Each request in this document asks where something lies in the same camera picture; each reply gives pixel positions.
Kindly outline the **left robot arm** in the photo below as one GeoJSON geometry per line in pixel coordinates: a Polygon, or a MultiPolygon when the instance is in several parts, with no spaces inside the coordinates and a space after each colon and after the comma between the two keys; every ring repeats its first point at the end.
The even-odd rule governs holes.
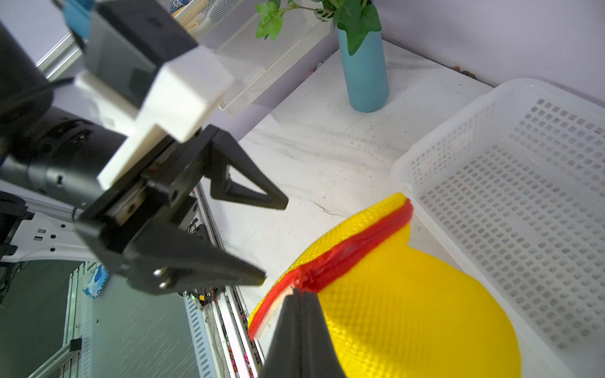
{"type": "Polygon", "coordinates": [[[96,176],[124,137],[54,107],[55,89],[67,84],[48,81],[1,31],[1,178],[81,209],[78,236],[139,291],[263,284],[263,270],[181,229],[203,177],[215,199],[269,209],[288,205],[236,140],[213,125],[186,143],[165,137],[103,190],[96,176]]]}

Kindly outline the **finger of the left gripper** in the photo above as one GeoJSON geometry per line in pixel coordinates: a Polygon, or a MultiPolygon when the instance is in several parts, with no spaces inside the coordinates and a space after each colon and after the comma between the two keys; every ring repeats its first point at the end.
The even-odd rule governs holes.
{"type": "Polygon", "coordinates": [[[262,269],[174,225],[148,221],[123,250],[132,288],[164,295],[197,288],[260,286],[262,269]]]}
{"type": "Polygon", "coordinates": [[[228,132],[218,129],[210,140],[210,195],[220,201],[284,210],[288,196],[251,160],[228,132]]]}

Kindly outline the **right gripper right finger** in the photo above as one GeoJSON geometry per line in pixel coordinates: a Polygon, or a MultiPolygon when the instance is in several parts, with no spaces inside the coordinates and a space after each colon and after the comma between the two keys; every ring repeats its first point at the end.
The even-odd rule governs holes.
{"type": "Polygon", "coordinates": [[[301,376],[345,377],[337,358],[318,296],[303,292],[301,300],[301,376]]]}

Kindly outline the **yellow mesh laundry bag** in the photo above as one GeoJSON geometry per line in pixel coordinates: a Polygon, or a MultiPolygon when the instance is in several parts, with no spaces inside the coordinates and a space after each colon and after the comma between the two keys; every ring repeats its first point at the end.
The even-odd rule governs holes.
{"type": "Polygon", "coordinates": [[[251,313],[249,335],[310,292],[349,377],[521,376],[507,315],[477,280],[410,246],[413,213],[396,193],[317,239],[251,313]]]}

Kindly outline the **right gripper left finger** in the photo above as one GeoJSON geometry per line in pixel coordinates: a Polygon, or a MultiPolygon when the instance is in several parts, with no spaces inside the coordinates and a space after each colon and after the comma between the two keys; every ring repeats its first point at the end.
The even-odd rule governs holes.
{"type": "Polygon", "coordinates": [[[260,377],[302,376],[301,318],[301,294],[295,289],[285,297],[260,377]]]}

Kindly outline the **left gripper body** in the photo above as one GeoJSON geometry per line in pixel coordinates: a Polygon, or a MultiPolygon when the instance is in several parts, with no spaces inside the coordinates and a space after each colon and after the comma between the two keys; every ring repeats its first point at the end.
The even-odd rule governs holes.
{"type": "Polygon", "coordinates": [[[190,193],[209,173],[218,129],[211,125],[187,143],[163,138],[77,220],[77,234],[111,273],[126,278],[123,250],[148,221],[181,229],[194,203],[190,193]]]}

